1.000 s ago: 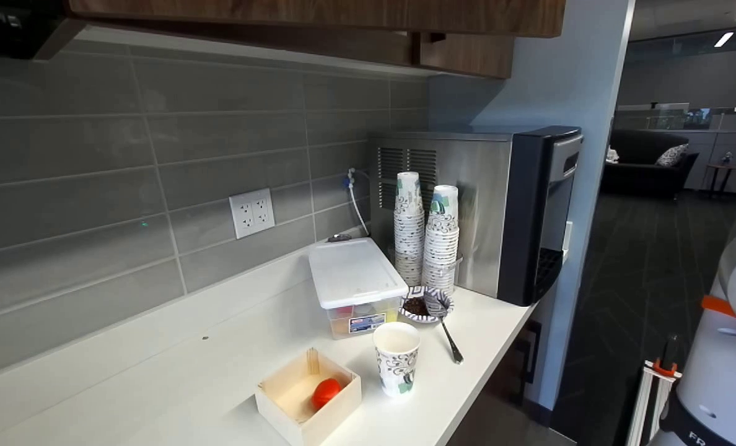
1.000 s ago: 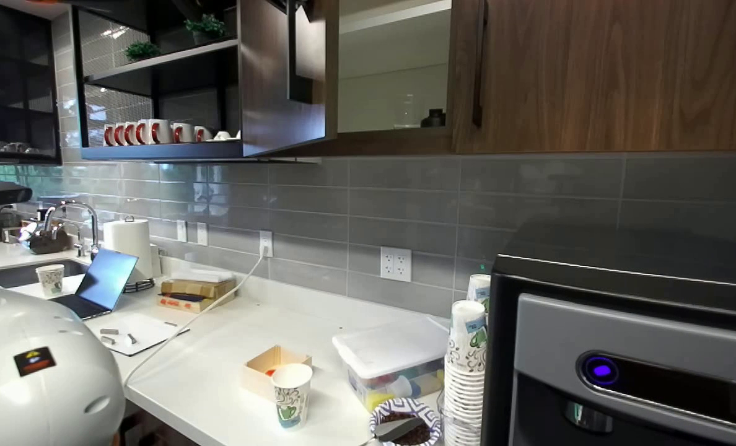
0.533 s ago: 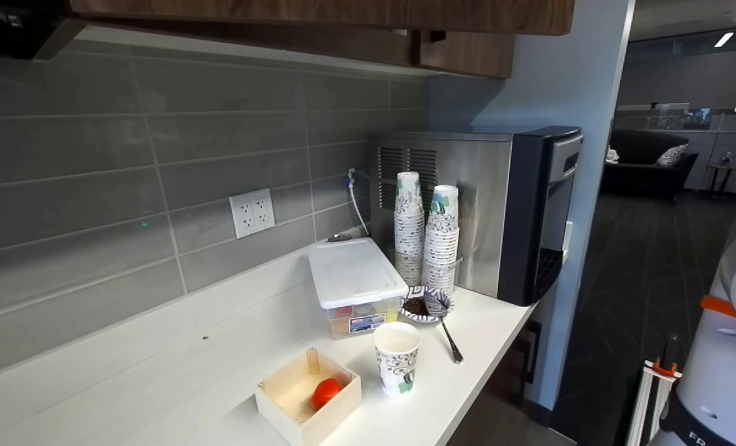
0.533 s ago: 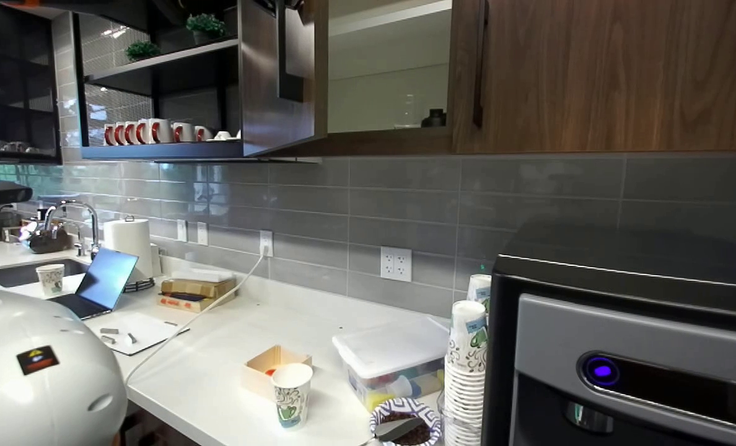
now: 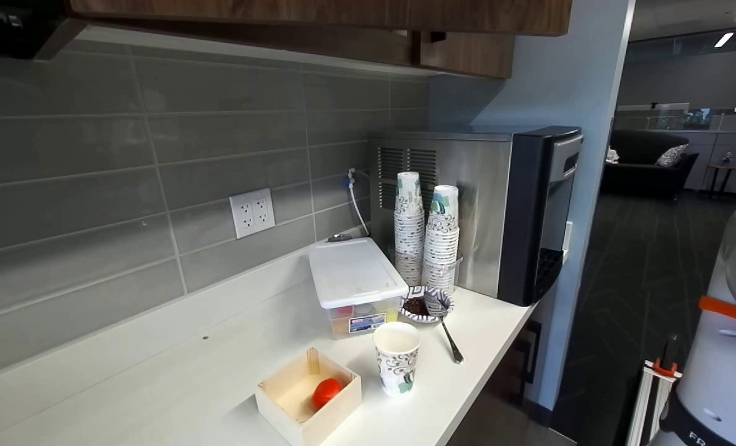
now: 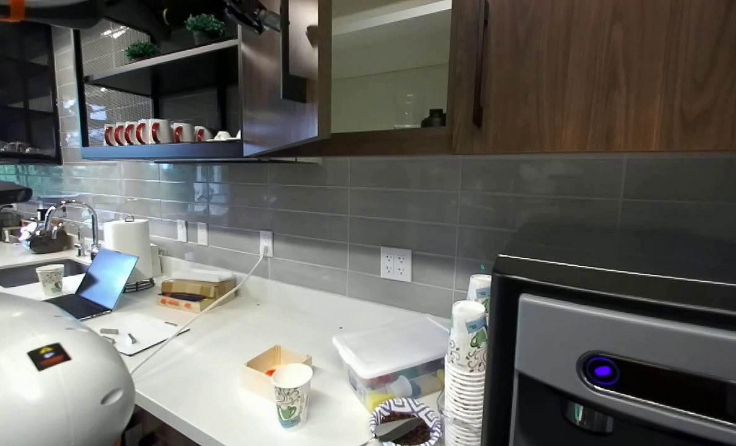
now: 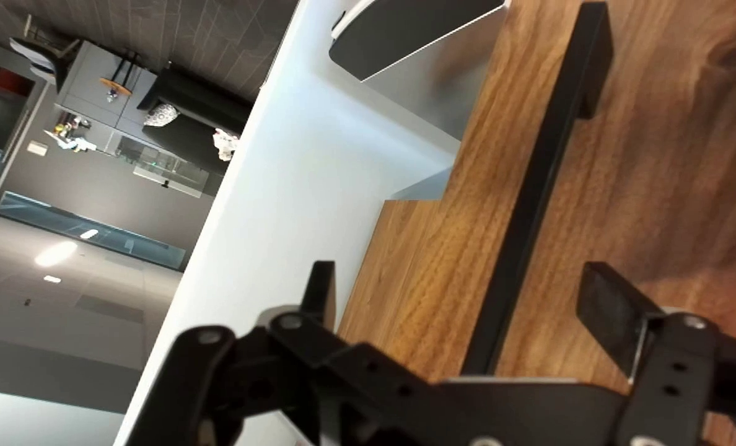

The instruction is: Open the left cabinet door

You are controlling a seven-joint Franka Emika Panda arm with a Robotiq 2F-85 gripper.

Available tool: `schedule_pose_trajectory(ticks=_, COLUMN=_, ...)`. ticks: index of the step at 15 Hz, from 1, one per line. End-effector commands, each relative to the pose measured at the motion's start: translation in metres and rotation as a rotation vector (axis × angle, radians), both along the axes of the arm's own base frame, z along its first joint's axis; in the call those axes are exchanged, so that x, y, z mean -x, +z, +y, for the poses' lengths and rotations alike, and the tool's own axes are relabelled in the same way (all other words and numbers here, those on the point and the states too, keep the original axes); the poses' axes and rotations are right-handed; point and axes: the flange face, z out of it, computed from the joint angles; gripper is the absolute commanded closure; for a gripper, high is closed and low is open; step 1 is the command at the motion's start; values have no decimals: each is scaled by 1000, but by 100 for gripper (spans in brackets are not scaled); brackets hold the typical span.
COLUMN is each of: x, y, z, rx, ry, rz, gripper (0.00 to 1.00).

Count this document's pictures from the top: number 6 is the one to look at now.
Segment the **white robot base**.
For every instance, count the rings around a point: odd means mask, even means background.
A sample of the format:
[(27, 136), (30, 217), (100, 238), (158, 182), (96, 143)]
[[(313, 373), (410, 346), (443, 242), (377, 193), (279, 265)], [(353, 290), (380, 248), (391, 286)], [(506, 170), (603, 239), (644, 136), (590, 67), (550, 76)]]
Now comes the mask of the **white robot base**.
[(108, 338), (0, 293), (0, 446), (117, 446), (131, 414), (133, 378)]

